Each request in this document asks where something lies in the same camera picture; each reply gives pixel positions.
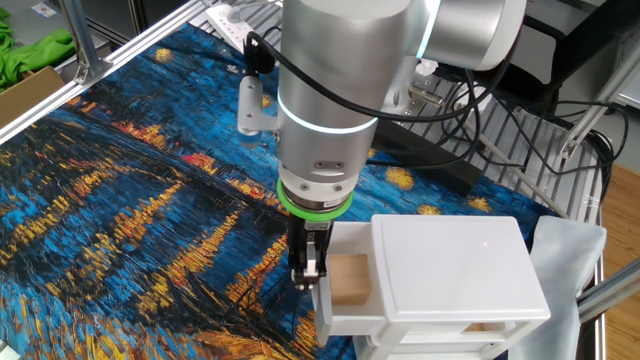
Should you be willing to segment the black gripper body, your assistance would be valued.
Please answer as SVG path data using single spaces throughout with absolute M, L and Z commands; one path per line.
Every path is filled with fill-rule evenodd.
M 317 250 L 326 250 L 333 230 L 333 221 L 309 221 L 291 215 L 289 217 L 288 245 L 291 250 L 305 249 L 314 243 Z

